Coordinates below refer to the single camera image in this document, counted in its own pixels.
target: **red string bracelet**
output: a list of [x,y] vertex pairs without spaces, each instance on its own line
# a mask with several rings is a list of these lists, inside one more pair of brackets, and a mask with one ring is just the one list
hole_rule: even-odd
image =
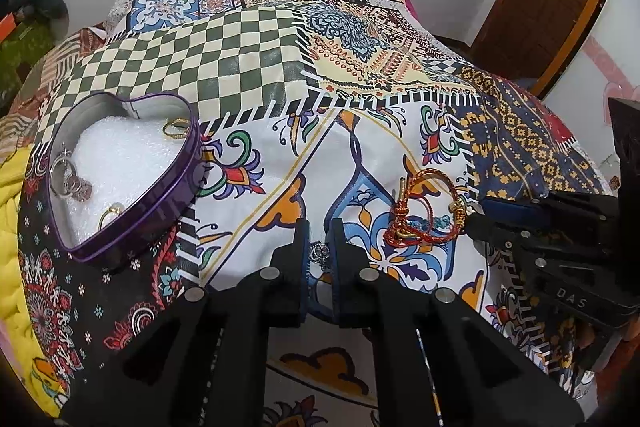
[[[453,202],[449,205],[449,210],[453,213],[453,224],[449,233],[443,236],[431,235],[430,233],[431,230],[434,230],[434,216],[433,209],[426,198],[421,198],[420,203],[423,204],[429,215],[429,230],[424,232],[416,227],[412,227],[407,220],[407,216],[409,214],[407,201],[411,191],[416,185],[422,183],[427,176],[430,175],[435,175],[441,179],[444,184],[447,185],[451,197],[453,198]],[[398,201],[392,209],[394,219],[389,223],[389,227],[386,229],[383,237],[389,245],[396,248],[412,247],[422,243],[428,243],[430,245],[446,243],[447,241],[455,238],[460,233],[460,230],[462,230],[466,217],[465,208],[465,202],[458,194],[453,182],[444,172],[438,171],[437,169],[423,169],[416,172],[415,176],[411,176],[406,181],[404,178],[400,178]]]

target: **checkered pattern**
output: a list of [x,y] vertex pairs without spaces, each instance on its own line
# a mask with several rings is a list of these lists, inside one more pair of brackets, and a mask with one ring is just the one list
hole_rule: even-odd
[[433,71],[456,73],[464,64],[458,60],[427,60],[426,65]]
[[43,108],[36,143],[100,90],[123,98],[176,93],[206,120],[305,98],[295,22],[289,9],[260,6],[114,42],[76,64]]

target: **bed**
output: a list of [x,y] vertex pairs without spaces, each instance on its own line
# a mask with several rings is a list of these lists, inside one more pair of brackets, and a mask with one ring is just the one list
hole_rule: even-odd
[[[117,275],[56,244],[41,183],[55,126],[96,90],[180,94],[209,161],[187,211]],[[31,71],[0,121],[0,160],[26,146],[14,232],[24,293],[13,298],[20,309],[24,295],[32,330],[9,334],[5,350],[36,339],[41,352],[16,370],[52,415],[186,289],[224,289],[268,265],[299,217],[312,234],[310,317],[271,335],[263,425],[378,425],[370,343],[332,325],[326,298],[333,217],[371,267],[416,291],[451,288],[570,385],[574,320],[524,293],[509,253],[465,235],[404,249],[383,239],[400,177],[425,167],[445,172],[469,207],[485,196],[609,192],[555,115],[438,42],[410,0],[117,0]],[[442,184],[412,197],[429,198],[449,230]]]

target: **yellow blanket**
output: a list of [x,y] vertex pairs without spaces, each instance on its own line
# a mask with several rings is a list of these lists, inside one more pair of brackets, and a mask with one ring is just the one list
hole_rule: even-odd
[[30,151],[20,148],[0,166],[0,321],[14,371],[37,404],[57,417],[66,397],[33,334],[18,265],[18,203]]

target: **heart-shaped tin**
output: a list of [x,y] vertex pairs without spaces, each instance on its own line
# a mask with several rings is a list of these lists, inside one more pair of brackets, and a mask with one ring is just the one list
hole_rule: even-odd
[[193,200],[205,172],[198,120],[185,99],[169,93],[132,100],[105,91],[89,95],[65,115],[51,140],[49,158],[73,150],[82,131],[107,116],[181,119],[189,124],[181,149],[164,173],[129,208],[79,245],[74,245],[67,208],[52,189],[47,169],[47,196],[53,229],[60,243],[76,261],[94,264],[105,271],[127,263],[165,232]]

